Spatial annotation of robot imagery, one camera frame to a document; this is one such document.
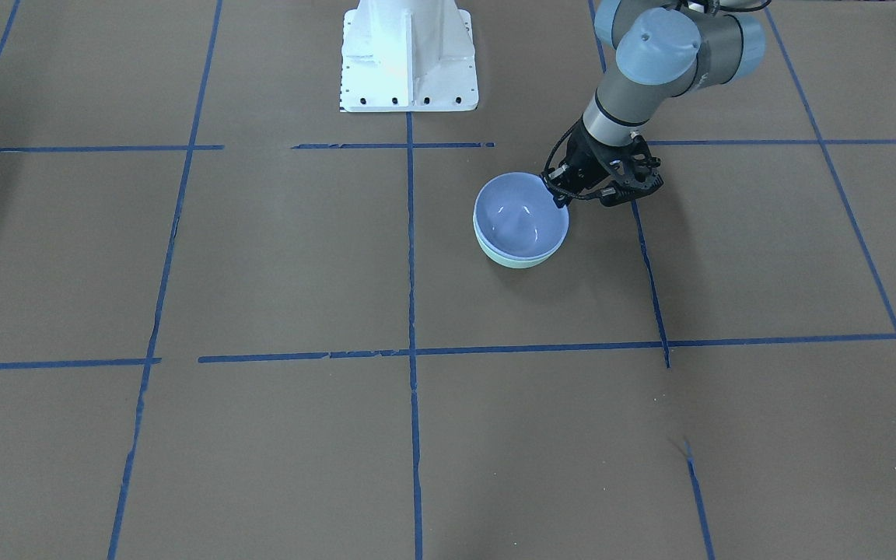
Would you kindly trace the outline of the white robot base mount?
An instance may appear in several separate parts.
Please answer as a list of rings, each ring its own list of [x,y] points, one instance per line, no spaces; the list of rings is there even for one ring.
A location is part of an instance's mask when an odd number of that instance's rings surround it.
[[[359,1],[341,31],[339,110],[477,109],[474,26],[455,1]]]

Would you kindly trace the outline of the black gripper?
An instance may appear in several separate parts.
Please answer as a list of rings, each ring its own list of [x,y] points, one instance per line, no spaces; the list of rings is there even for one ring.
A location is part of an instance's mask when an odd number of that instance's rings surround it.
[[[543,181],[558,208],[572,201],[595,201],[597,194],[601,205],[613,207],[657,192],[664,184],[661,166],[659,157],[645,153],[643,135],[630,134],[626,145],[605,145],[577,121],[570,128],[562,163],[545,167]]]

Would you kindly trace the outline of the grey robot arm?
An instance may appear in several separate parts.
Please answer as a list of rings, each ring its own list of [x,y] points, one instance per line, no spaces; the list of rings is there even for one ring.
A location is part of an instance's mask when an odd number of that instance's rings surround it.
[[[548,160],[541,171],[558,208],[625,205],[658,191],[661,162],[642,135],[658,107],[751,74],[767,50],[753,8],[717,1],[604,1],[593,28],[614,60],[559,139],[561,162]]]

